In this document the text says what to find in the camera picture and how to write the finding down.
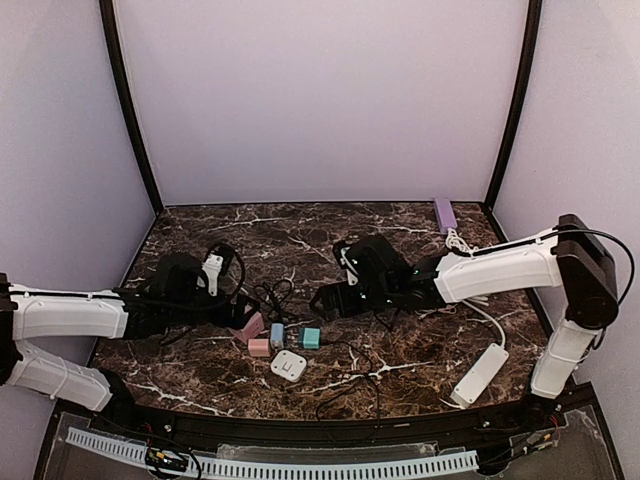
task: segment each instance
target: purple block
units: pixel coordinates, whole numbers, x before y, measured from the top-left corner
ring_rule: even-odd
[[[440,233],[446,235],[449,233],[450,228],[456,230],[458,228],[458,222],[456,221],[456,216],[453,213],[451,202],[446,198],[436,198],[433,203],[436,207],[436,218],[438,219]]]

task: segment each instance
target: white square object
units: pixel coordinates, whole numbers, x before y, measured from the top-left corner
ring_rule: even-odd
[[[282,350],[271,362],[271,371],[290,382],[300,380],[306,368],[307,361],[289,350]]]

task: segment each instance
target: small cube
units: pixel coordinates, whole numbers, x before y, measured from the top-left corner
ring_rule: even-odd
[[[271,348],[274,350],[284,348],[284,325],[282,323],[271,324]]]
[[[249,355],[252,357],[270,357],[269,340],[266,338],[249,339]]]
[[[260,335],[260,332],[264,330],[262,314],[260,312],[254,313],[242,330],[229,330],[231,330],[231,333],[233,333],[238,340],[246,344],[250,339],[256,338]]]
[[[320,348],[320,329],[301,328],[299,342],[305,350],[318,350]]]

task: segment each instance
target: light blue block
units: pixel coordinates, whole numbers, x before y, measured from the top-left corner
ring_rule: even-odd
[[[271,324],[271,348],[284,348],[284,325],[282,323]]]

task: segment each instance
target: white cable tie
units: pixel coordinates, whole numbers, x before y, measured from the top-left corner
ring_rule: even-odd
[[[51,395],[49,395],[49,398],[51,400],[56,399],[56,397],[58,396],[58,393],[60,393],[60,390],[62,390],[62,388],[67,383],[67,380],[69,380],[69,368],[67,367],[67,363],[64,361],[62,357],[58,357],[58,360],[62,362],[62,368],[64,369],[64,378],[60,382],[60,385],[58,385],[58,388],[56,388],[55,391]]]

